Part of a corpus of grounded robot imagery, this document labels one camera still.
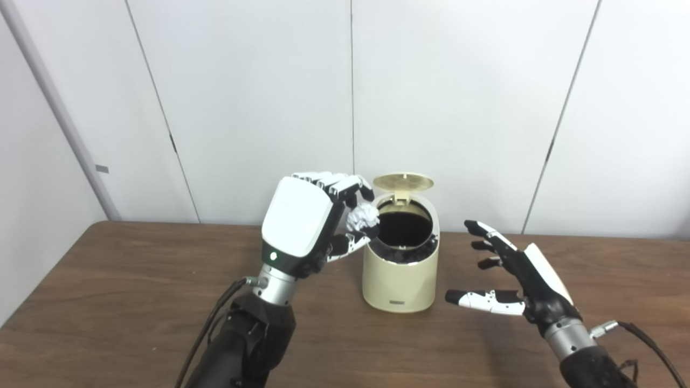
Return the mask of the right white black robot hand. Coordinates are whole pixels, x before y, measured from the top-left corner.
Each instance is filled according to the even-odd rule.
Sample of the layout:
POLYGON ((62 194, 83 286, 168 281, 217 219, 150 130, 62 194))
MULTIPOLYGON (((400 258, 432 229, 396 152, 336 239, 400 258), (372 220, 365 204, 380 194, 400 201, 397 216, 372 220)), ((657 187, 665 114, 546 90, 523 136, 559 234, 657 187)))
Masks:
POLYGON ((522 315, 540 333, 565 319, 581 320, 571 295, 549 260, 534 243, 517 246, 493 227, 473 219, 464 221, 467 231, 479 238, 471 246, 493 253, 481 260, 481 270, 504 268, 515 277, 522 290, 447 290, 446 302, 500 315, 522 315))

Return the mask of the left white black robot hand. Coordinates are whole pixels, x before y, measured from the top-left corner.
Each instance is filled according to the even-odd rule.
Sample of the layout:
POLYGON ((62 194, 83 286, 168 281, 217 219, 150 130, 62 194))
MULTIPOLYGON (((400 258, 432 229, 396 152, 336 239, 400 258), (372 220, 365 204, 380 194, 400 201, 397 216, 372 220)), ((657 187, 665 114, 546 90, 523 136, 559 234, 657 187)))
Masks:
POLYGON ((299 172, 278 183, 261 226, 262 262, 294 278, 375 240, 380 212, 360 175, 299 172))

